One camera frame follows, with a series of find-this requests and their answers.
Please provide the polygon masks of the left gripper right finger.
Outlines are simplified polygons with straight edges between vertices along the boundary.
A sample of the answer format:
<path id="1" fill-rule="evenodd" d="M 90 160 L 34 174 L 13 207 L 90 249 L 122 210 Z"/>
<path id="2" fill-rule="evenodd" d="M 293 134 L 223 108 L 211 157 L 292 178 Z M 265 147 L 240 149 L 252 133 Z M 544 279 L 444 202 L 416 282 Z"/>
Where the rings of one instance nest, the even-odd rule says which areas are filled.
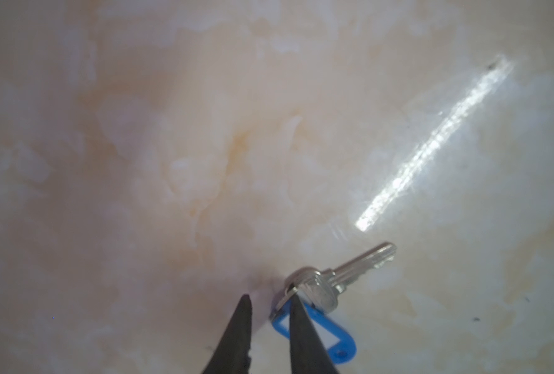
<path id="1" fill-rule="evenodd" d="M 339 373 L 297 295 L 290 300 L 289 335 L 292 374 Z"/>

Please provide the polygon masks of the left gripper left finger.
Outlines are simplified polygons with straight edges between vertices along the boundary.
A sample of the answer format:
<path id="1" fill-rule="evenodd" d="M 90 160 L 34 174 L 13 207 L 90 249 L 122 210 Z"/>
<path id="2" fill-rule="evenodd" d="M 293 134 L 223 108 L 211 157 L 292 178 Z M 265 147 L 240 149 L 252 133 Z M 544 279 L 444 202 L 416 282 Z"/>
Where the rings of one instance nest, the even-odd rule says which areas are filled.
<path id="1" fill-rule="evenodd" d="M 252 303 L 244 294 L 239 300 L 203 374 L 246 374 L 251 367 Z"/>

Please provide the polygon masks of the blue tagged key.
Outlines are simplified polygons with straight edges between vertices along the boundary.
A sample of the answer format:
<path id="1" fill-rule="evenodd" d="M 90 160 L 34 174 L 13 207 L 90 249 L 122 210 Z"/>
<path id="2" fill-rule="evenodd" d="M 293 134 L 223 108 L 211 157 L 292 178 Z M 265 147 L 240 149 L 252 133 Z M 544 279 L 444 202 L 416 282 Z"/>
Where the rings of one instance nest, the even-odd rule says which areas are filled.
<path id="1" fill-rule="evenodd" d="M 269 316 L 272 327 L 290 338 L 291 298 L 299 296 L 324 345 L 336 365 L 350 362 L 356 355 L 356 342 L 343 327 L 328 317 L 339 305 L 339 296 L 368 271 L 378 269 L 394 259 L 397 246 L 383 242 L 335 269 L 320 271 L 305 266 L 292 273 L 283 290 L 274 298 Z"/>

